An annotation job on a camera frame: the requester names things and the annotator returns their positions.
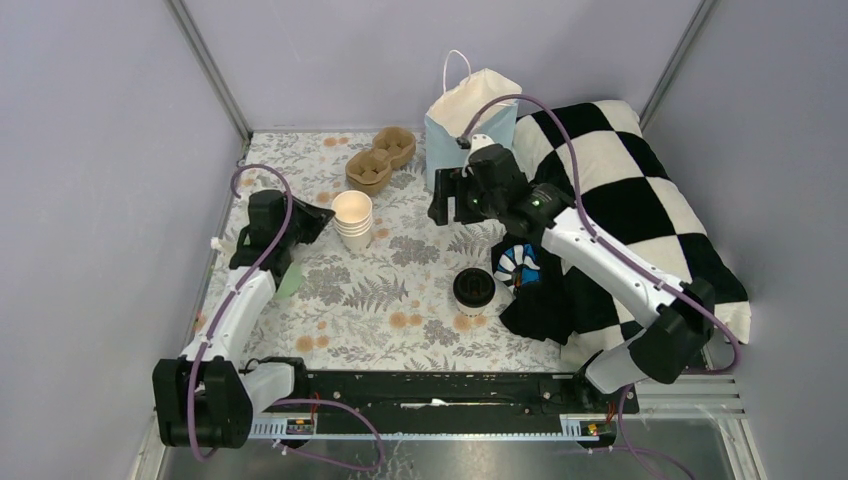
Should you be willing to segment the stack of white paper cups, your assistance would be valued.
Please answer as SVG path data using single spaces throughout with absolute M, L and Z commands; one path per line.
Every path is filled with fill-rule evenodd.
M 371 198 L 361 191 L 344 191 L 335 197 L 331 209 L 335 213 L 334 228 L 345 247 L 353 253 L 363 253 L 372 240 Z

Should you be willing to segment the black cup lid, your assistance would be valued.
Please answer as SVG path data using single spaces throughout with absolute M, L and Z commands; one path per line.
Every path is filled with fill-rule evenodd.
M 493 300 L 496 284 L 488 272 L 471 267 L 456 275 L 452 283 L 452 291 L 459 306 L 479 309 Z

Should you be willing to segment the white paper cup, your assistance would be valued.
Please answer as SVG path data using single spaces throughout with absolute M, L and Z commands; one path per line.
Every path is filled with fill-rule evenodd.
M 483 315 L 484 312 L 486 311 L 487 307 L 488 307 L 488 305 L 469 306 L 469 305 L 466 305 L 462 302 L 457 302 L 456 306 L 457 306 L 458 311 L 462 315 L 465 315 L 467 317 L 478 317 L 480 315 Z

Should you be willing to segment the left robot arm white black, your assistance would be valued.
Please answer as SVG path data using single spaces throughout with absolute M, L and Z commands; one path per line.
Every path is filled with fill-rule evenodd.
M 278 293 L 292 251 L 311 244 L 334 219 L 331 209 L 279 190 L 250 196 L 248 223 L 229 257 L 226 290 L 216 310 L 176 359 L 161 359 L 152 373 L 162 443 L 197 449 L 241 447 L 256 415 L 275 401 L 296 411 L 310 385 L 294 366 L 272 361 L 242 374 L 238 365 L 260 313 Z

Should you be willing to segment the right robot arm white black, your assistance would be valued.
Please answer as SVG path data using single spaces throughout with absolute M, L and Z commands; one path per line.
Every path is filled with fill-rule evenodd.
M 475 147 L 465 166 L 436 172 L 428 215 L 439 226 L 449 220 L 450 199 L 455 221 L 499 221 L 509 233 L 568 261 L 640 323 L 636 336 L 582 367 L 573 396 L 583 410 L 601 410 L 629 384 L 674 383 L 712 338 L 715 291 L 709 282 L 685 282 L 643 260 L 590 220 L 570 195 L 529 181 L 502 145 Z

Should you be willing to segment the green cup holder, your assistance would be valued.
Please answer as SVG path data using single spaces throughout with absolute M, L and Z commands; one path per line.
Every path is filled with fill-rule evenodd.
M 284 299 L 294 295 L 303 282 L 302 269 L 298 264 L 292 264 L 283 275 L 280 285 L 274 296 L 275 299 Z

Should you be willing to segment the brown cardboard cup carrier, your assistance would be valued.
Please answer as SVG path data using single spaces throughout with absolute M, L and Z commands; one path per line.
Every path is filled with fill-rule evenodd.
M 374 197 L 415 152 L 416 137 L 411 131 L 397 126 L 385 127 L 375 135 L 369 149 L 358 152 L 347 162 L 347 183 L 354 190 Z

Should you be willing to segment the floral table mat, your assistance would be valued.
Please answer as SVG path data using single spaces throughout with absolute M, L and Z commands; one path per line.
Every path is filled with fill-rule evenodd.
M 483 315 L 462 315 L 453 300 L 455 275 L 488 268 L 503 238 L 494 221 L 438 227 L 423 159 L 395 172 L 374 201 L 373 237 L 350 252 L 333 228 L 300 246 L 294 264 L 303 282 L 291 297 L 261 312 L 243 359 L 293 356 L 312 368 L 372 370 L 567 371 L 551 340 L 511 333 L 499 319 L 511 301 L 499 289 Z

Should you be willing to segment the black white checkered blanket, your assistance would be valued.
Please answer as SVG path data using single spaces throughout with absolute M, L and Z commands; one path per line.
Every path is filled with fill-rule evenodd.
M 517 120 L 512 150 L 530 181 L 580 195 L 589 217 L 659 270 L 715 290 L 715 314 L 748 343 L 752 312 L 742 283 L 727 268 L 702 222 L 643 137 L 637 113 L 606 100 L 536 112 Z M 531 244 L 506 235 L 491 250 Z M 531 244 L 541 280 L 523 286 L 501 312 L 512 333 L 551 340 L 563 358 L 585 362 L 639 333 L 618 300 L 566 260 Z

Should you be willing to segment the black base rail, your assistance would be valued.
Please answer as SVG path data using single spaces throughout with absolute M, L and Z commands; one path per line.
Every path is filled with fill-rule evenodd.
M 295 397 L 333 406 L 272 406 L 254 420 L 252 439 L 566 440 L 615 435 L 619 413 L 636 414 L 633 392 L 593 393 L 569 374 L 306 371 Z

